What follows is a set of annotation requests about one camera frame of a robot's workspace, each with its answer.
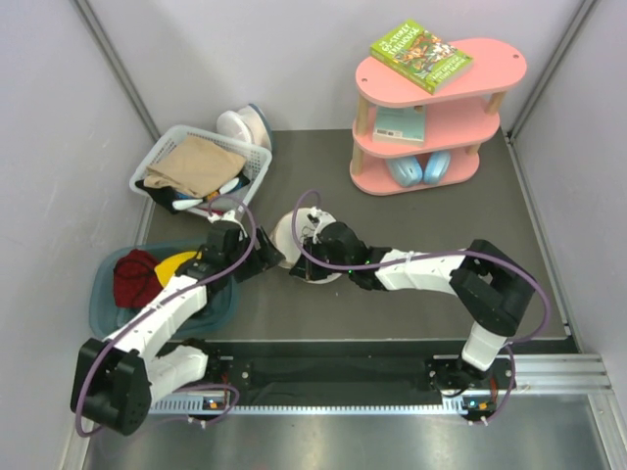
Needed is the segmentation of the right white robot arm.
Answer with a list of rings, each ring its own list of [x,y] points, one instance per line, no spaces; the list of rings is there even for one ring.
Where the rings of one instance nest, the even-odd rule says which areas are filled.
[[[486,240],[465,250],[424,254],[369,246],[340,221],[316,220],[306,235],[295,226],[291,231],[300,250],[294,276],[346,274],[367,291],[412,289],[458,298],[474,320],[457,364],[459,379],[471,388],[492,377],[493,362],[516,333],[537,287],[533,276]]]

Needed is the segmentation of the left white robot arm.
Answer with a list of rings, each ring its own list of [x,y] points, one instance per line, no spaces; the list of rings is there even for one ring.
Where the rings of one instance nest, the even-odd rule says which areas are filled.
[[[153,301],[119,330],[79,349],[71,397],[78,434],[89,436],[82,426],[88,419],[129,436],[157,401],[193,382],[205,389],[215,386],[222,366],[203,349],[178,346],[167,354],[161,349],[211,295],[284,259],[262,228],[246,231],[236,221],[213,222],[205,243]]]

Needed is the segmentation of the white mesh laundry bag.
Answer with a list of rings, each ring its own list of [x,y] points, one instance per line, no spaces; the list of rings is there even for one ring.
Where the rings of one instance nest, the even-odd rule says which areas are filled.
[[[301,244],[303,244],[305,242],[305,239],[308,238],[302,233],[306,222],[306,209],[307,208],[300,208],[297,210],[296,213],[296,233],[298,235],[298,240]],[[283,261],[279,266],[286,270],[290,270],[295,267],[298,259],[301,256],[301,252],[297,248],[296,242],[293,239],[292,217],[293,213],[291,211],[286,213],[282,218],[279,219],[270,234],[270,239],[272,243],[285,256],[285,261]],[[321,285],[333,282],[340,277],[340,273],[322,273],[320,279],[305,279],[305,281],[310,284]]]

